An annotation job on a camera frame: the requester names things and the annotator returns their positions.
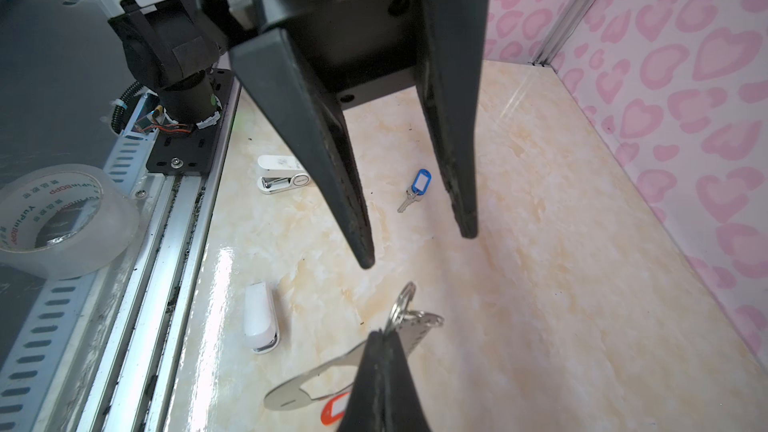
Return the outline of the key with blue tag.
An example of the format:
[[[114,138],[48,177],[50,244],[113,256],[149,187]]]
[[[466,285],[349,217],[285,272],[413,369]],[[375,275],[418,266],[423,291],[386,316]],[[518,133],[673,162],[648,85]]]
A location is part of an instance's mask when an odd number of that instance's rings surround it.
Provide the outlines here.
[[[403,213],[412,203],[420,201],[430,186],[432,179],[431,173],[427,169],[420,169],[409,187],[406,189],[406,196],[397,212]]]

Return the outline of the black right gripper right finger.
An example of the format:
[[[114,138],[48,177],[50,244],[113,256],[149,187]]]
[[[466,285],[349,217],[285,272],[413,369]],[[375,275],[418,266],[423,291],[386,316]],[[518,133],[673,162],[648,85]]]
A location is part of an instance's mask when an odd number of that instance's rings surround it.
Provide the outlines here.
[[[397,332],[384,335],[383,430],[430,431]]]

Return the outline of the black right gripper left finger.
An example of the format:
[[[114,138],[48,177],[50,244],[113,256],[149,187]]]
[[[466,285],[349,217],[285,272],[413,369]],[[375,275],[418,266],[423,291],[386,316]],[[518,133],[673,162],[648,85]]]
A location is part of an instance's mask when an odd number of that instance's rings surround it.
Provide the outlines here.
[[[371,332],[356,373],[339,432],[382,431],[384,334]]]

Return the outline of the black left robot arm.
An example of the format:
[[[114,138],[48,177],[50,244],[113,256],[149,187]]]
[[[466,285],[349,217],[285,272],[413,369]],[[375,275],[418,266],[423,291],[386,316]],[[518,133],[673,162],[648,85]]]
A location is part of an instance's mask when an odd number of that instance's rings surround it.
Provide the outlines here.
[[[460,233],[478,233],[474,131],[489,0],[122,0],[135,79],[202,128],[222,55],[305,166],[363,268],[374,243],[346,109],[417,91]]]

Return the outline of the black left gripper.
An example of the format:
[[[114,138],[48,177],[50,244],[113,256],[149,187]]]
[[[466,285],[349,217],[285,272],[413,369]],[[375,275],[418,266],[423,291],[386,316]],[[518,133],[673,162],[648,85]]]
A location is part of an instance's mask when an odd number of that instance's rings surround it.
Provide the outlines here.
[[[412,87],[416,64],[454,218],[462,237],[478,235],[474,137],[489,0],[420,2],[418,45],[419,0],[195,0],[364,269],[375,264],[375,248],[341,106]]]

